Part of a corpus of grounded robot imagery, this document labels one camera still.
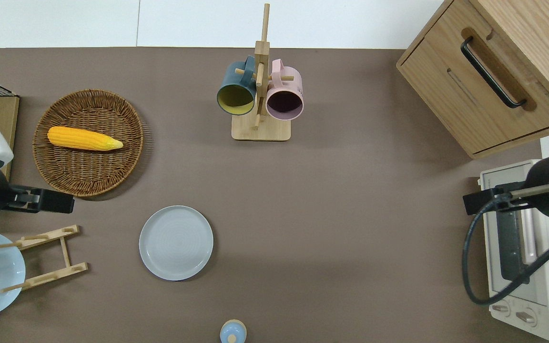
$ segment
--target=wicker basket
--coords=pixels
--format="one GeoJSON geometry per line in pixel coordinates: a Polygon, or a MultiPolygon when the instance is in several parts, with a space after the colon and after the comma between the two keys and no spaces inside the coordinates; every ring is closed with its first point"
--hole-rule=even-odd
{"type": "Polygon", "coordinates": [[[98,89],[77,91],[52,104],[33,136],[33,158],[41,176],[54,189],[76,197],[100,195],[121,184],[142,150],[143,126],[135,108],[124,98],[98,89]],[[55,146],[47,137],[52,126],[106,134],[124,147],[89,151],[55,146]]]}

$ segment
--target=mug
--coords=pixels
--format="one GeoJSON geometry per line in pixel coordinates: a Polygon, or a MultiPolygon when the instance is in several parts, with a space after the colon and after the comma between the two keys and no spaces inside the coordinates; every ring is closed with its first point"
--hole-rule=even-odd
{"type": "Polygon", "coordinates": [[[305,109],[302,76],[292,67],[284,67],[283,61],[273,61],[272,82],[266,92],[266,111],[279,120],[292,120],[305,109]],[[282,81],[281,76],[293,76],[293,81],[282,81]]]}
{"type": "Polygon", "coordinates": [[[255,80],[252,80],[255,72],[255,58],[236,61],[229,65],[224,74],[224,81],[217,92],[217,103],[227,113],[244,115],[253,109],[255,103],[255,80]],[[244,70],[244,74],[237,74],[236,69],[244,70]]]}

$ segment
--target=brown table surface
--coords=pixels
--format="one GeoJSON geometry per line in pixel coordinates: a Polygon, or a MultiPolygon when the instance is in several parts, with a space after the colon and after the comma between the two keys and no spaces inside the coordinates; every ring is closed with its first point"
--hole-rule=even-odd
{"type": "MultiPolygon", "coordinates": [[[[106,89],[146,123],[131,178],[72,214],[0,212],[10,239],[69,224],[87,272],[22,291],[0,342],[540,342],[467,298],[462,195],[480,171],[539,158],[538,142],[473,161],[395,69],[401,50],[276,50],[299,70],[305,111],[285,143],[235,141],[215,94],[249,49],[0,49],[0,84],[21,96],[11,182],[48,187],[31,141],[72,91],[106,89]],[[209,220],[207,266],[185,282],[139,257],[146,220],[183,204],[209,220]]],[[[486,291],[482,233],[472,275],[486,291]]],[[[28,276],[64,266],[56,243],[24,252],[28,276]]]]}

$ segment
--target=oven knob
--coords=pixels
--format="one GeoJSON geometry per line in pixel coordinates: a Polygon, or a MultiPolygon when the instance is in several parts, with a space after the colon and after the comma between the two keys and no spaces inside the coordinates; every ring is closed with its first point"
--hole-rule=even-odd
{"type": "Polygon", "coordinates": [[[529,326],[536,326],[538,325],[538,320],[536,319],[535,312],[533,312],[530,308],[525,309],[523,312],[516,312],[516,317],[518,317],[521,321],[527,323],[529,326]]]}
{"type": "Polygon", "coordinates": [[[505,305],[493,305],[491,306],[494,311],[502,312],[502,313],[508,313],[509,309],[505,305]]]}
{"type": "Polygon", "coordinates": [[[501,300],[500,302],[498,302],[497,304],[494,304],[490,308],[493,311],[497,311],[497,312],[501,313],[505,317],[509,317],[509,315],[511,313],[510,310],[509,310],[509,304],[505,300],[501,300]]]}

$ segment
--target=wooden mug tree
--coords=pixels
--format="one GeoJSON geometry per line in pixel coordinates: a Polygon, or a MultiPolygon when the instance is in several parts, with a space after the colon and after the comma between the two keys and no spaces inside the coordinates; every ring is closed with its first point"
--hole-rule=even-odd
{"type": "MultiPolygon", "coordinates": [[[[279,120],[266,113],[266,92],[268,91],[268,67],[270,65],[270,43],[268,34],[268,15],[270,4],[264,4],[262,20],[262,39],[255,41],[255,102],[253,109],[246,115],[233,115],[232,136],[238,141],[287,141],[292,137],[292,123],[279,120]]],[[[282,80],[292,81],[293,76],[284,76],[282,80]]]]}

